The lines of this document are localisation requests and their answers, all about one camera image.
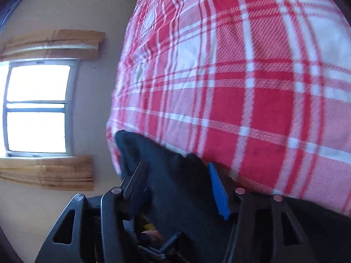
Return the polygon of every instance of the plaid blanket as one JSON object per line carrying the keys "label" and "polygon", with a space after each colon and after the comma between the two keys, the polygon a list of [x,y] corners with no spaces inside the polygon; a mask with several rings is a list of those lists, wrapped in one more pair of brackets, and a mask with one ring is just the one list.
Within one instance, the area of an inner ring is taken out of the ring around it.
{"label": "plaid blanket", "polygon": [[351,215],[351,28],[332,0],[138,0],[107,140],[127,129],[236,181]]}

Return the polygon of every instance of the beige curtain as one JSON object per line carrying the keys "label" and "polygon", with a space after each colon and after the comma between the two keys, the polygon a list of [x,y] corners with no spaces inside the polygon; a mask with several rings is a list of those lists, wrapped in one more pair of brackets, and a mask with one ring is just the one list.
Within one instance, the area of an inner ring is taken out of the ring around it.
{"label": "beige curtain", "polygon": [[0,179],[49,190],[93,191],[92,156],[0,158]]}
{"label": "beige curtain", "polygon": [[0,62],[35,59],[85,59],[98,57],[104,32],[45,30],[15,36],[0,44]]}

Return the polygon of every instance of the window pane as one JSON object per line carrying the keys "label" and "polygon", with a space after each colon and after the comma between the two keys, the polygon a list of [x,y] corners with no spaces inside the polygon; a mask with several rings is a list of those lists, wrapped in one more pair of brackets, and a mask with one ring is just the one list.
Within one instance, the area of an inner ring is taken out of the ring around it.
{"label": "window pane", "polygon": [[8,84],[7,100],[64,101],[69,73],[68,65],[14,67]]}
{"label": "window pane", "polygon": [[8,103],[8,109],[29,109],[29,108],[59,108],[63,109],[64,104],[38,104],[38,103]]}
{"label": "window pane", "polygon": [[[8,73],[8,65],[1,65],[0,66],[0,104],[1,108],[4,105],[4,93],[5,93],[5,85],[6,85],[6,78]],[[6,149],[4,143],[4,131],[2,129],[2,111],[0,113],[0,157],[6,156]]]}
{"label": "window pane", "polygon": [[8,112],[7,135],[12,151],[65,153],[64,113]]}

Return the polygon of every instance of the window sash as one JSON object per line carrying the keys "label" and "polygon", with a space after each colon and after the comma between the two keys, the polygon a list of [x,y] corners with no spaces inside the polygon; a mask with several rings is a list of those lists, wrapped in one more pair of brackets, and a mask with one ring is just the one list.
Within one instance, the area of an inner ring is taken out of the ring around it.
{"label": "window sash", "polygon": [[[66,98],[64,101],[7,101],[8,84],[10,81],[11,71],[14,67],[27,66],[27,65],[68,65],[70,66],[70,72],[68,75]],[[73,155],[73,130],[72,130],[72,104],[73,104],[73,90],[74,80],[77,72],[78,61],[77,60],[39,60],[39,61],[26,61],[16,62],[9,65],[5,93],[4,93],[4,104],[2,112],[2,127],[4,131],[4,142],[7,156],[17,157],[51,157],[51,156],[71,156]],[[7,104],[11,103],[32,103],[32,104],[64,104],[64,108],[20,108],[20,109],[9,109]],[[64,113],[64,135],[66,142],[66,153],[31,153],[22,151],[11,151],[8,146],[8,135],[7,135],[7,113],[8,112],[63,112]]]}

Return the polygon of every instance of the silver screw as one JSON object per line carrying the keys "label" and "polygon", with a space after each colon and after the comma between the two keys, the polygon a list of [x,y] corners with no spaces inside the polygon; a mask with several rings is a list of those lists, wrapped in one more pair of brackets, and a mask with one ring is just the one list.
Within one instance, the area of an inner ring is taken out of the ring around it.
{"label": "silver screw", "polygon": [[235,193],[237,193],[237,194],[239,194],[239,195],[243,195],[243,194],[245,194],[245,189],[244,188],[236,188],[235,189]]}
{"label": "silver screw", "polygon": [[81,201],[82,199],[84,199],[84,195],[83,195],[83,194],[76,194],[76,195],[74,196],[74,199],[75,199],[76,201]]}
{"label": "silver screw", "polygon": [[274,195],[273,196],[273,199],[276,201],[276,202],[281,202],[283,200],[283,197],[280,196],[280,195]]}
{"label": "silver screw", "polygon": [[121,187],[114,187],[111,190],[111,193],[118,195],[118,194],[122,193],[122,188]]}

